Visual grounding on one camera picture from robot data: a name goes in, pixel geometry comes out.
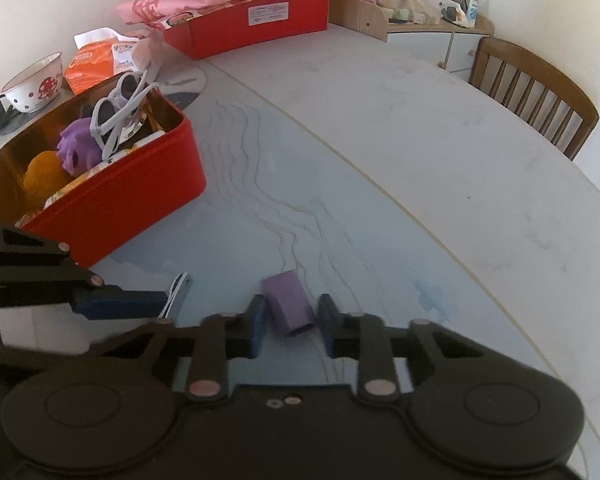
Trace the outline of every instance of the orange ball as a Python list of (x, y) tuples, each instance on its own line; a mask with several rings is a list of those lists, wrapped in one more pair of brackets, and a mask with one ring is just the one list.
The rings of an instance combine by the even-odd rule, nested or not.
[(32, 205), (42, 209), (46, 200), (74, 178), (62, 169), (62, 161), (54, 151), (37, 154), (29, 163), (22, 185)]

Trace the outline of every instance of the silver rivet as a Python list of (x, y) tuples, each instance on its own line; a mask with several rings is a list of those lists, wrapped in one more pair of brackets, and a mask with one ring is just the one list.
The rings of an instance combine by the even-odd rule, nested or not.
[(285, 407), (285, 403), (280, 399), (269, 399), (267, 401), (267, 407), (271, 408), (272, 410), (279, 410), (280, 408)]
[(189, 385), (189, 393), (196, 397), (215, 397), (221, 390), (220, 384), (208, 379), (195, 381)]
[(297, 395), (286, 396), (285, 404), (288, 404), (289, 406), (297, 406), (298, 404), (302, 404), (302, 397)]
[(374, 379), (365, 383), (365, 390), (376, 397), (387, 397), (393, 395), (398, 388), (395, 383), (386, 379)]

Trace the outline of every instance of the purple block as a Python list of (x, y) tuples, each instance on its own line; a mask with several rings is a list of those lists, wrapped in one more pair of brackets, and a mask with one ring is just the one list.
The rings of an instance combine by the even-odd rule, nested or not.
[(267, 298), (274, 323), (286, 337), (298, 335), (315, 325), (314, 310), (292, 270), (262, 280), (262, 293)]

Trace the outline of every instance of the white polka dot bowl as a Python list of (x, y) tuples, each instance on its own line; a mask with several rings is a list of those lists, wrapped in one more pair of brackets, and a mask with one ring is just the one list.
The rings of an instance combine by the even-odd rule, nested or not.
[(27, 67), (9, 81), (2, 93), (24, 114), (49, 104), (62, 85), (62, 53), (56, 52)]

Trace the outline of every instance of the chair backrest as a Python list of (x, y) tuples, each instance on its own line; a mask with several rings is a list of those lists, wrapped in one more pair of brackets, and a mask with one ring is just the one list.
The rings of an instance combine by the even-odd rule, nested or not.
[[(540, 95), (535, 100), (526, 122), (534, 127), (542, 136), (547, 138), (554, 146), (560, 144), (563, 146), (563, 153), (571, 160), (580, 151), (582, 145), (589, 137), (593, 128), (598, 124), (600, 115), (587, 95), (580, 89), (576, 83), (560, 72), (555, 66), (546, 62), (533, 52), (528, 51), (509, 41), (498, 40), (497, 38), (482, 38), (478, 53), (475, 57), (474, 69), (471, 74), (470, 83), (480, 89), (485, 83), (485, 74), (491, 58), (500, 61), (498, 71), (493, 79), (493, 83), (488, 91), (489, 97), (496, 99), (504, 107), (509, 108), (512, 105), (512, 97), (519, 95), (520, 98), (515, 108), (511, 111), (518, 117), (525, 119), (523, 113), (527, 107), (529, 96), (539, 91), (536, 83), (542, 89)], [(506, 92), (500, 91), (500, 85), (505, 75), (507, 65), (515, 69)], [(528, 83), (522, 94), (516, 91), (521, 75), (528, 76)], [(548, 104), (545, 107), (547, 95), (551, 92), (555, 98), (551, 107)], [(560, 108), (560, 115), (564, 113), (561, 121), (555, 121), (557, 125), (555, 130), (551, 127)], [(540, 111), (543, 110), (544, 120), (538, 121)], [(571, 135), (571, 139), (564, 138), (565, 132), (576, 114), (582, 121), (577, 130)]]

